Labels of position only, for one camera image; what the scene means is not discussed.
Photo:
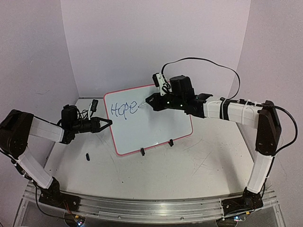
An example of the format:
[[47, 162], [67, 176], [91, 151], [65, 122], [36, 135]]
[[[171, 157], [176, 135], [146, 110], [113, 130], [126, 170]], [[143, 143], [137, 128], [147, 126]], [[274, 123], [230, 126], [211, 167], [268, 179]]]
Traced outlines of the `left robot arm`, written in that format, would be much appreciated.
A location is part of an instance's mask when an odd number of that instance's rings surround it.
[[94, 116], [95, 112], [94, 106], [81, 112], [75, 105], [66, 105], [58, 123], [53, 123], [32, 113], [13, 109], [0, 124], [1, 153], [55, 207], [66, 202], [60, 183], [36, 159], [29, 143], [32, 139], [39, 138], [68, 145], [77, 134], [99, 133], [112, 125], [111, 120]]

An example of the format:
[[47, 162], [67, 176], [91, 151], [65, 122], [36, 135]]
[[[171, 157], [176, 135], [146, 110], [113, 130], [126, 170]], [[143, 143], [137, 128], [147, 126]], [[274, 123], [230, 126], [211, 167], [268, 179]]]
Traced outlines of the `pink framed whiteboard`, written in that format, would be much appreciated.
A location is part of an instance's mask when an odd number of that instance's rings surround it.
[[192, 119], [179, 110], [154, 111], [148, 104], [139, 108], [145, 99], [157, 92], [153, 85], [134, 87], [104, 95], [110, 131], [116, 153], [129, 155], [167, 144], [193, 133]]

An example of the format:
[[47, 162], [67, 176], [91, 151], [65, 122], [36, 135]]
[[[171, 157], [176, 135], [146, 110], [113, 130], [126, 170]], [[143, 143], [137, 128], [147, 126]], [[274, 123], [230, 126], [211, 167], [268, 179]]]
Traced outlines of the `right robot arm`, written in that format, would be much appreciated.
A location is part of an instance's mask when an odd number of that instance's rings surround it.
[[167, 81], [164, 75], [156, 73], [152, 79], [159, 91], [145, 101], [154, 111], [182, 110], [194, 117], [220, 119], [256, 129], [257, 155], [248, 184], [242, 196], [225, 199], [221, 205], [225, 217], [262, 208], [261, 194], [265, 189], [282, 131], [273, 102], [259, 104], [244, 99], [215, 98], [211, 94], [196, 95], [190, 78], [183, 75]]

